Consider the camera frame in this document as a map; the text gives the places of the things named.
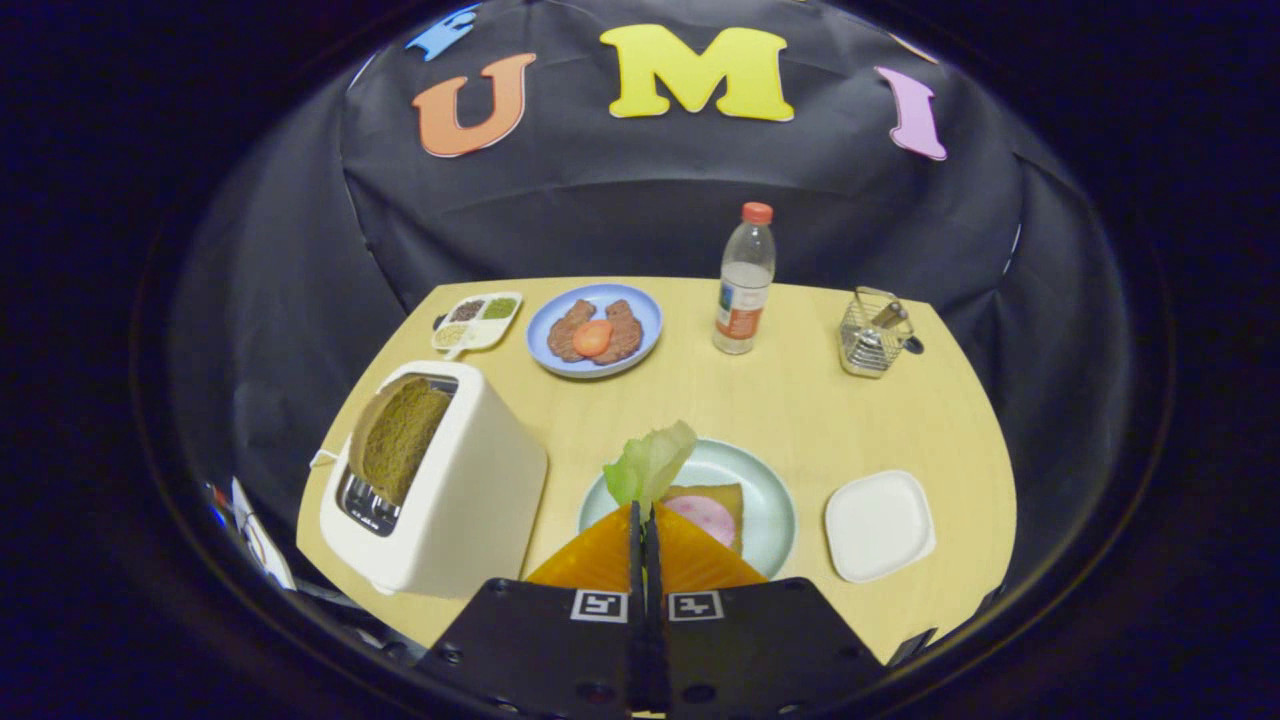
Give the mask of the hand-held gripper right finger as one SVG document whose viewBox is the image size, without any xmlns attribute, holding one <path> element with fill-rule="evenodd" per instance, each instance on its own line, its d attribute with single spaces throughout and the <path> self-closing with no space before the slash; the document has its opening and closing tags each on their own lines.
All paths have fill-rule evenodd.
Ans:
<svg viewBox="0 0 1280 720">
<path fill-rule="evenodd" d="M 646 521 L 646 692 L 669 719 L 817 719 L 884 665 L 805 578 L 772 582 L 675 510 Z"/>
</svg>

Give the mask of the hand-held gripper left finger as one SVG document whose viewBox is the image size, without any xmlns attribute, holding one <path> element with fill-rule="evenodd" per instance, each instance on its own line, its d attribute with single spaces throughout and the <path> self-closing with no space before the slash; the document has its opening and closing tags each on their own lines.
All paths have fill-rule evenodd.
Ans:
<svg viewBox="0 0 1280 720">
<path fill-rule="evenodd" d="M 621 524 L 625 591 L 494 577 L 430 644 L 415 669 L 485 712 L 521 719 L 627 719 L 644 696 L 646 578 L 641 515 Z"/>
</svg>

